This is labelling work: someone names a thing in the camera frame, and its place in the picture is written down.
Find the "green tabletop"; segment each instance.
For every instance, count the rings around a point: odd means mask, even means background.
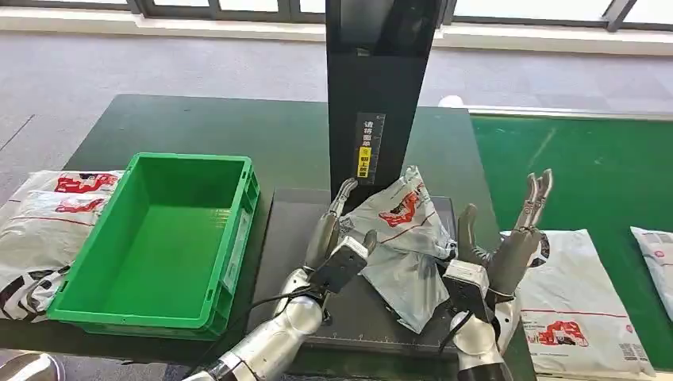
[[[472,124],[498,224],[513,225],[531,171],[554,171],[541,228],[588,229],[655,368],[673,370],[669,320],[629,226],[673,232],[673,122],[478,116]]]
[[[177,152],[252,157],[261,197],[244,258],[233,313],[252,300],[263,233],[275,187],[329,189],[327,105],[217,98],[119,95],[66,164],[71,170],[122,169],[136,152]],[[457,209],[479,206],[477,237],[498,244],[469,115],[465,110],[418,109],[406,154],[421,169],[430,194],[452,197]],[[225,351],[240,332],[229,335]],[[0,321],[0,347],[121,357],[139,361],[193,363],[208,343],[86,334],[57,322],[30,325]],[[518,330],[506,360],[517,380],[534,379],[528,346]],[[304,347],[293,373],[382,379],[429,379],[437,361]],[[454,364],[444,362],[455,371]]]

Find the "white plastic mailer bag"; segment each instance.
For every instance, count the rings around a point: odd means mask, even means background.
[[[420,333],[435,308],[448,299],[436,259],[449,256],[455,242],[441,224],[418,169],[411,166],[387,189],[340,219],[341,233],[358,241],[370,229],[379,244],[362,276],[400,319]]]
[[[30,191],[59,193],[93,193],[111,195],[124,171],[37,171],[12,194],[0,208],[0,226],[15,215],[19,203]]]
[[[654,376],[586,230],[544,231],[517,292],[536,372]]]
[[[31,191],[0,231],[0,318],[40,321],[106,194]]]
[[[633,226],[631,233],[643,252],[666,313],[673,320],[673,233]]]

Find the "red printed graphic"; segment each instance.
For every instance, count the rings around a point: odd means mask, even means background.
[[[96,206],[99,206],[103,203],[102,198],[96,198],[91,202],[69,202],[68,200],[63,200],[55,209],[56,212],[61,213],[78,213],[78,212],[92,212],[96,209]]]
[[[547,330],[538,333],[538,338],[543,345],[589,346],[589,342],[579,329],[579,324],[574,321],[556,321],[547,325]]]
[[[114,185],[119,179],[110,173],[101,173],[98,175],[82,173],[80,179],[71,179],[68,177],[59,177],[55,192],[61,193],[86,193],[97,191],[104,185]]]
[[[416,201],[418,201],[416,192],[409,192],[398,206],[390,212],[379,213],[379,217],[386,220],[391,228],[405,222],[410,222],[416,213]]]

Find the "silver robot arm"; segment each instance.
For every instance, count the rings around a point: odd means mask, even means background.
[[[306,251],[304,266],[294,270],[280,294],[273,318],[249,333],[213,364],[184,381],[266,381],[280,378],[292,364],[306,338],[316,333],[328,316],[325,306],[367,266],[376,245],[372,230],[363,243],[345,237],[337,243],[339,216],[350,191],[357,185],[346,180],[329,210],[318,220]]]
[[[459,218],[458,258],[449,263],[443,277],[454,307],[462,311],[451,322],[459,381],[512,379],[502,354],[521,316],[515,290],[542,238],[536,225],[552,184],[549,169],[540,178],[528,176],[523,210],[494,255],[475,245],[476,207],[469,205]]]

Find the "black platform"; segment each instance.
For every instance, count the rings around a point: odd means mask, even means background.
[[[267,234],[263,244],[260,272],[254,300],[277,295],[288,274],[303,265],[306,246],[317,219],[327,210],[328,190],[277,189],[271,204]],[[444,227],[455,237],[455,219],[450,198],[433,197]],[[267,320],[273,303],[253,310],[248,329]],[[338,295],[329,299],[333,317],[305,345],[327,348],[365,349],[406,355],[434,355],[447,335],[450,315],[437,308],[420,335],[395,321],[383,299],[362,276],[353,279]],[[450,356],[452,348],[445,352]]]

